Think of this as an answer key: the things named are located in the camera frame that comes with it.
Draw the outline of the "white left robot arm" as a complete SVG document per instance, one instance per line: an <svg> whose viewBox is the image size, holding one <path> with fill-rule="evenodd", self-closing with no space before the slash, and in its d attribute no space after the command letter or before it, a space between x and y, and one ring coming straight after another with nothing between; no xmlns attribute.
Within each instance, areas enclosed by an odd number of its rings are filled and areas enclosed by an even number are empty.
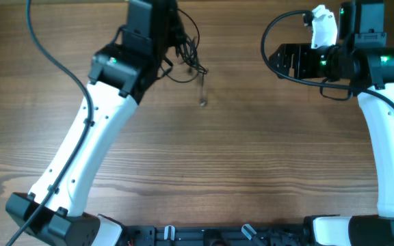
<svg viewBox="0 0 394 246"><path fill-rule="evenodd" d="M146 90L160 79L166 53L185 40L176 1L130 1L127 22L97 51L83 101L47 170L26 193L13 193L6 212L48 245L125 245L120 222L86 212L94 178Z"/></svg>

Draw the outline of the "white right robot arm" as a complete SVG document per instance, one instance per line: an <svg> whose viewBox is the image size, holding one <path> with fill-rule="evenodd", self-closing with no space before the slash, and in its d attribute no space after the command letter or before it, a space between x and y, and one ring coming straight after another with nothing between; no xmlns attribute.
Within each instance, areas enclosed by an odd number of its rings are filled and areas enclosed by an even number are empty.
<svg viewBox="0 0 394 246"><path fill-rule="evenodd" d="M345 90L365 117L378 178L376 215L304 219L302 245L394 245L394 48L386 44L384 3L346 1L338 14L303 10L308 44L282 44L265 65L281 79Z"/></svg>

